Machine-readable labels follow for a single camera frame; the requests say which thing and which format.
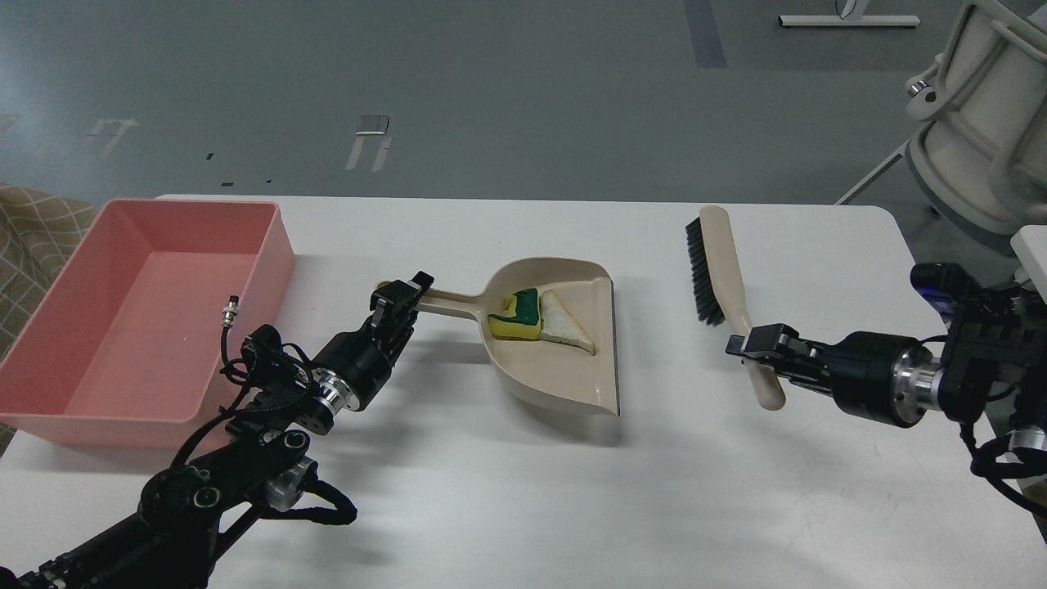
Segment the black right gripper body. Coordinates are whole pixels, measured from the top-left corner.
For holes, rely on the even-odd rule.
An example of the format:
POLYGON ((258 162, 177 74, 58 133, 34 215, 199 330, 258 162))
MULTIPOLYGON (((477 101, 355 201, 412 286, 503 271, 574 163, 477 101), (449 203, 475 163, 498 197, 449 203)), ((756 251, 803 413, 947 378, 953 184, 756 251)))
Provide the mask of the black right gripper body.
POLYGON ((786 361, 783 366, 826 366, 838 409, 903 429, 923 420, 926 409, 908 384, 914 369, 932 361, 918 339, 859 331, 836 344, 811 342, 818 359, 786 361))

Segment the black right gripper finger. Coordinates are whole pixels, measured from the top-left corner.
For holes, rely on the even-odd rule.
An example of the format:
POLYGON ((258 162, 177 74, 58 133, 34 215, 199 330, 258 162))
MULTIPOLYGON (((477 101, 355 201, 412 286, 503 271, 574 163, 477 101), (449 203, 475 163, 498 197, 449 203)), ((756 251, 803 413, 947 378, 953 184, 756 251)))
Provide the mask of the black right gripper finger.
POLYGON ((819 350, 796 329, 783 323, 756 326, 748 335, 731 335, 726 354, 756 361, 799 361, 818 359, 819 350))
POLYGON ((831 397, 831 379, 826 366, 772 366, 761 364, 760 369, 766 369, 775 380, 786 381, 797 387, 814 391, 823 397, 831 397))

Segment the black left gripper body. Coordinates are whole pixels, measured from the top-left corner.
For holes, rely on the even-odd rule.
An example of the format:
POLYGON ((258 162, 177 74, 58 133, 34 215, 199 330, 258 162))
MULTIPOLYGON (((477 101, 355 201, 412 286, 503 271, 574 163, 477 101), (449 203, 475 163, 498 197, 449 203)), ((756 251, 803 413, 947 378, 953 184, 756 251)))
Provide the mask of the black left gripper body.
POLYGON ((399 316, 371 314, 359 329, 340 332, 312 358, 312 368, 343 398, 348 411, 366 409, 389 381, 393 366, 407 346, 393 344, 399 316))

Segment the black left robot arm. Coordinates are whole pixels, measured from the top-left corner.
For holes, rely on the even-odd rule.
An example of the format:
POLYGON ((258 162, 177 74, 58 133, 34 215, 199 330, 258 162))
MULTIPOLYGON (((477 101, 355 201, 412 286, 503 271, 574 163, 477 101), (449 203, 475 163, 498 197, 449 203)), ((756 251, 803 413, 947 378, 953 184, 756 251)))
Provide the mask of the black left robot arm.
POLYGON ((418 272, 378 286, 362 325, 337 333, 314 357, 268 324, 229 357, 240 304, 232 295, 220 339, 221 373, 240 388, 231 406, 150 477, 133 514, 28 573, 4 568, 4 588, 205 588, 217 562, 262 519, 352 524, 355 504, 308 456, 312 436, 328 434, 341 411, 366 410, 388 383, 433 284, 418 272))

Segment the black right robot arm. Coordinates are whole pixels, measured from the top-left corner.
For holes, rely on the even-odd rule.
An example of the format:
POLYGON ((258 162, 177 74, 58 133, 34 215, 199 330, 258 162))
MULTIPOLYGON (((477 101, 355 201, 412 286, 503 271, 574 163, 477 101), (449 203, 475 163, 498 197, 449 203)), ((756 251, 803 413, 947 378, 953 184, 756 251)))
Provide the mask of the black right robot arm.
POLYGON ((978 284, 957 263, 916 264, 910 284, 946 319, 940 354, 868 331, 826 344, 782 323, 733 335, 726 353, 863 420, 908 429, 939 411, 958 424, 973 476, 1044 518, 1045 504, 1013 488, 1045 474, 1044 300, 1021 284, 978 284))

